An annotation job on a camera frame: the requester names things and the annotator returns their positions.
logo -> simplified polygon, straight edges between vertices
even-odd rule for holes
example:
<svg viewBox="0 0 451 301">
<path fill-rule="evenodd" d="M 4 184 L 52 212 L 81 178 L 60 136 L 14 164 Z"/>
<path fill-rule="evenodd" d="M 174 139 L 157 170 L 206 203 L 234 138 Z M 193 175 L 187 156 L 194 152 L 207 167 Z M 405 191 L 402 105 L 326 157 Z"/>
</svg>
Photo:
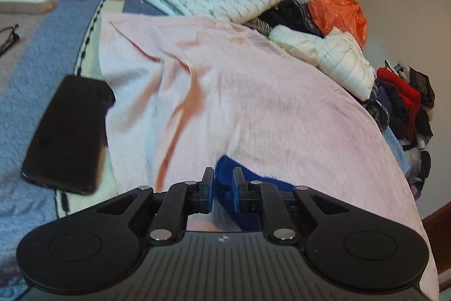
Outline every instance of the logo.
<svg viewBox="0 0 451 301">
<path fill-rule="evenodd" d="M 230 241 L 230 237 L 227 235 L 222 235 L 221 237 L 218 237 L 218 241 L 220 241 L 224 244 L 224 243 Z"/>
</svg>

white puffer jacket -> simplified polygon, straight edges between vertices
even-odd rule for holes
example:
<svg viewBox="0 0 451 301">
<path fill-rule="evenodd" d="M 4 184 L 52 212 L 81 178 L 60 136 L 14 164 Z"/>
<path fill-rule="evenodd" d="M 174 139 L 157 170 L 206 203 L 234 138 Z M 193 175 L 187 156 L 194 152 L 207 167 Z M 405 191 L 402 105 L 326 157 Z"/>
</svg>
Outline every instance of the white puffer jacket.
<svg viewBox="0 0 451 301">
<path fill-rule="evenodd" d="M 374 69 L 349 32 L 334 27 L 321 39 L 278 25 L 269 34 L 269 40 L 295 58 L 318 67 L 361 101 L 368 100 L 374 84 Z"/>
</svg>

pink towel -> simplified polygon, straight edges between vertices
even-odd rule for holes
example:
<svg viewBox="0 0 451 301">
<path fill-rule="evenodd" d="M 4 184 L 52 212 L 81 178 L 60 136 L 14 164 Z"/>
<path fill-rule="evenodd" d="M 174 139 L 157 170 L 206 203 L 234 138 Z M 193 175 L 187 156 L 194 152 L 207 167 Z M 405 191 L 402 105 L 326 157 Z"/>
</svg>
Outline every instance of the pink towel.
<svg viewBox="0 0 451 301">
<path fill-rule="evenodd" d="M 225 154 L 258 175 L 311 186 L 427 240 L 375 121 L 315 67 L 226 21 L 102 18 L 100 67 L 116 96 L 105 123 L 120 193 L 199 180 Z M 189 229 L 214 225 L 223 228 L 215 215 L 188 221 Z M 432 256 L 421 287 L 438 298 Z"/>
</svg>

smartphone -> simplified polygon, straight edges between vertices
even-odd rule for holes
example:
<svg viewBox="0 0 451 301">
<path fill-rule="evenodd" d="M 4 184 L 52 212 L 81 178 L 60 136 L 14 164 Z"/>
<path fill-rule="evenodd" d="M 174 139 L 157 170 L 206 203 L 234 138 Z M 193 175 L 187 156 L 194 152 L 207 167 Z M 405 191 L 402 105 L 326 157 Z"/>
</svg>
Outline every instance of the smartphone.
<svg viewBox="0 0 451 301">
<path fill-rule="evenodd" d="M 101 149 L 105 115 L 114 94 L 104 81 L 66 76 L 35 131 L 22 175 L 26 181 L 62 191 L 91 194 Z"/>
</svg>

metal rivet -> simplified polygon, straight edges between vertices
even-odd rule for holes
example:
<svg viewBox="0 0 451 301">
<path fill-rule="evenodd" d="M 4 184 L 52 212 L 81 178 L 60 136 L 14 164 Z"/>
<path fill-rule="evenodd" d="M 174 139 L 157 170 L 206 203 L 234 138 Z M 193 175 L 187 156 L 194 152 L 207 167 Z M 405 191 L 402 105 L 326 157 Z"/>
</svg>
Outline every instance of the metal rivet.
<svg viewBox="0 0 451 301">
<path fill-rule="evenodd" d="M 169 230 L 166 230 L 164 228 L 158 228 L 156 230 L 151 231 L 149 233 L 149 236 L 151 239 L 154 239 L 157 241 L 164 241 L 172 236 L 172 232 Z"/>
<path fill-rule="evenodd" d="M 279 228 L 274 231 L 274 237 L 280 240 L 291 240 L 296 236 L 296 232 L 289 228 Z"/>
</svg>

